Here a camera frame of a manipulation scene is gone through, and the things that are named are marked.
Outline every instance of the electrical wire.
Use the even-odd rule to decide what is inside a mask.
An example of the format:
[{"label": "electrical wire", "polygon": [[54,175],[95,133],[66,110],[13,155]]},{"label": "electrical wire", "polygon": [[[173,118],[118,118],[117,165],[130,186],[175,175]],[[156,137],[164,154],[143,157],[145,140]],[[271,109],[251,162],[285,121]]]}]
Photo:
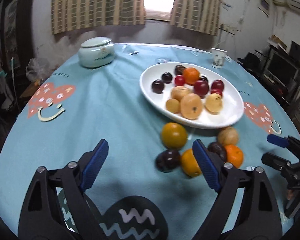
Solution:
[{"label": "electrical wire", "polygon": [[13,105],[13,99],[10,97],[10,95],[8,94],[8,90],[7,90],[7,81],[5,81],[6,85],[5,85],[5,90],[6,90],[6,94],[7,94],[7,97],[11,100],[11,105]]},{"label": "electrical wire", "polygon": [[236,59],[237,58],[237,46],[235,44],[235,35],[233,34],[233,42],[234,42],[234,58]]},{"label": "electrical wire", "polygon": [[12,83],[13,83],[14,96],[16,97],[16,103],[17,103],[19,113],[21,113],[20,106],[19,106],[19,103],[17,100],[16,85],[14,83],[14,58],[13,57],[11,58],[11,72],[12,72]]},{"label": "electrical wire", "polygon": [[287,8],[284,11],[282,11],[282,17],[280,19],[280,27],[279,27],[279,29],[282,29],[285,26],[285,24],[286,24],[287,11],[288,11]]},{"label": "electrical wire", "polygon": [[274,34],[274,25],[278,26],[278,10],[276,6],[274,7],[274,17],[275,20],[272,22],[272,34]]},{"label": "electrical wire", "polygon": [[242,16],[244,17],[246,15],[247,7],[250,3],[250,0],[244,0],[244,8],[243,8],[243,13]]},{"label": "electrical wire", "polygon": [[229,36],[229,32],[227,32],[227,35],[226,35],[226,38],[225,38],[225,40],[224,40],[224,41],[222,41],[222,42],[219,42],[219,43],[217,43],[216,45],[214,45],[214,46],[212,47],[212,49],[214,49],[216,46],[218,46],[218,45],[220,45],[220,44],[222,44],[222,43],[226,42],[226,40],[228,39],[228,36]]}]

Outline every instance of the paper cup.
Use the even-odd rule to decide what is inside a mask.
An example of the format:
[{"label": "paper cup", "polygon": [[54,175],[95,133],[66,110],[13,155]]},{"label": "paper cup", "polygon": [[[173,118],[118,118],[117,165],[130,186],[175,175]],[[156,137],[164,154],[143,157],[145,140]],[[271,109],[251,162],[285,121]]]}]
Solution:
[{"label": "paper cup", "polygon": [[227,52],[222,49],[211,48],[211,53],[213,62],[212,66],[215,68],[222,68]]}]

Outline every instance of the jar lid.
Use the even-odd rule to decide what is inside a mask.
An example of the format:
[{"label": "jar lid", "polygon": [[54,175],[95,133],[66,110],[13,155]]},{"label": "jar lid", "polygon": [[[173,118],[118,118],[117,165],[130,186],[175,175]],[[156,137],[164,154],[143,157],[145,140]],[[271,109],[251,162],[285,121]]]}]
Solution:
[{"label": "jar lid", "polygon": [[111,42],[110,38],[107,37],[96,37],[92,38],[90,40],[85,41],[81,44],[82,48],[93,48],[93,47],[99,47],[102,45],[106,45]]}]

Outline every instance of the curtain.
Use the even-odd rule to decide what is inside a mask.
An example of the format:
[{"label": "curtain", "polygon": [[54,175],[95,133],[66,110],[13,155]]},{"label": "curtain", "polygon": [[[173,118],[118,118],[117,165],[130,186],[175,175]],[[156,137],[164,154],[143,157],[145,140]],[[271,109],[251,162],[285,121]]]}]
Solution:
[{"label": "curtain", "polygon": [[218,35],[221,0],[174,0],[170,24]]},{"label": "curtain", "polygon": [[145,23],[143,0],[51,0],[52,33]]}]

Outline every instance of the wavy line pattern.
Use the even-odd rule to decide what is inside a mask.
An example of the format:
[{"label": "wavy line pattern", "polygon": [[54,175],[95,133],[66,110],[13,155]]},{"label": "wavy line pattern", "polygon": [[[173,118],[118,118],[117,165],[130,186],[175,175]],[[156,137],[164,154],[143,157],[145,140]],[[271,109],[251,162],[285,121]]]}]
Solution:
[{"label": "wavy line pattern", "polygon": [[155,218],[149,209],[145,209],[143,211],[142,216],[140,216],[138,210],[136,210],[135,208],[131,208],[128,215],[126,211],[123,209],[120,209],[119,213],[122,216],[123,222],[125,223],[130,222],[130,220],[133,219],[133,217],[136,217],[136,220],[139,224],[142,224],[144,221],[146,221],[147,218],[149,218],[151,225],[155,224]]},{"label": "wavy line pattern", "polygon": [[104,233],[106,234],[106,236],[110,236],[114,231],[117,232],[118,237],[120,239],[126,239],[129,236],[133,235],[135,237],[136,240],[141,240],[143,239],[147,234],[151,237],[151,239],[155,239],[158,235],[160,230],[157,229],[154,233],[151,232],[149,229],[145,229],[143,230],[143,232],[139,235],[136,231],[135,228],[130,228],[128,232],[126,232],[125,234],[122,233],[121,228],[119,226],[118,223],[114,223],[109,229],[107,228],[106,224],[101,223],[99,224],[101,226],[101,228],[103,229]]},{"label": "wavy line pattern", "polygon": [[65,224],[66,224],[67,228],[68,228],[70,231],[74,232],[74,229],[73,229],[73,228],[69,228],[69,227],[68,227],[68,224],[67,224],[66,221],[65,221]]},{"label": "wavy line pattern", "polygon": [[62,212],[63,212],[63,216],[65,217],[65,220],[67,221],[67,220],[71,219],[71,223],[75,226],[75,223],[73,221],[71,213],[69,211],[66,213],[65,208],[62,208]]}]

